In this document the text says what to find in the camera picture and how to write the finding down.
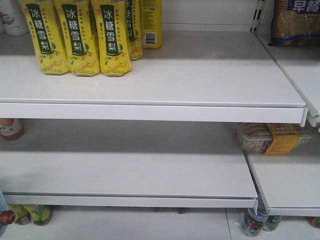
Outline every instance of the white shelf surface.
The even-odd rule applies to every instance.
[[[320,47],[268,46],[268,36],[261,35],[260,39],[305,101],[310,123],[315,126],[320,121]]]
[[[46,76],[31,38],[0,38],[2,118],[304,122],[305,102],[251,32],[164,31],[122,77]]]
[[[8,203],[253,207],[257,193],[233,125],[212,122],[24,122],[0,141]]]
[[[271,215],[320,216],[320,134],[288,154],[247,159]]]
[[[246,209],[226,210],[232,240],[317,240],[320,238],[318,228],[311,226],[303,216],[285,216],[274,231],[262,231],[256,237],[248,237],[241,231],[241,221]]]
[[[56,207],[46,226],[9,225],[3,240],[231,240],[225,209]]]

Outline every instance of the biscuit package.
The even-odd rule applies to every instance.
[[[307,124],[300,127],[289,123],[238,123],[236,138],[248,153],[285,154],[308,143],[317,129]]]
[[[319,0],[275,0],[272,21],[273,44],[320,45]]]

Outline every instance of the bottle label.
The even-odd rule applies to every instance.
[[[256,230],[256,231],[262,230],[262,228],[264,226],[263,221],[261,222],[261,221],[254,220],[248,212],[244,213],[243,220],[249,228]]]
[[[3,125],[0,124],[0,134],[2,136],[12,136],[18,133],[21,129],[22,129],[22,123],[17,118],[14,118],[13,122],[10,123],[10,125],[4,124],[4,123]]]

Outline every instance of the plastic bottle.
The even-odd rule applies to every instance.
[[[23,207],[30,213],[35,225],[44,226],[51,221],[53,212],[49,205],[23,204]]]
[[[30,222],[30,213],[21,204],[9,204],[9,208],[14,211],[14,223],[18,225],[26,225]]]
[[[308,216],[307,219],[313,227],[320,229],[320,216]]]
[[[12,224],[15,221],[15,212],[12,210],[6,210],[0,212],[0,225],[5,226]]]
[[[275,230],[283,217],[284,216],[269,215],[263,225],[263,230],[266,232]]]
[[[18,36],[29,32],[18,0],[1,0],[0,18],[4,22],[4,31],[9,35]]]
[[[241,223],[242,232],[248,237],[256,237],[260,234],[263,226],[268,218],[268,211],[265,208],[264,202],[258,198],[257,211],[253,208],[248,208],[244,213]]]
[[[13,141],[25,133],[20,119],[0,118],[0,134],[4,140]]]

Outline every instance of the bottom shelf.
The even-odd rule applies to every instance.
[[[56,206],[46,226],[12,224],[4,240],[252,240],[240,230],[244,208],[166,208]],[[278,228],[256,240],[318,240],[320,229],[305,217],[285,216]]]

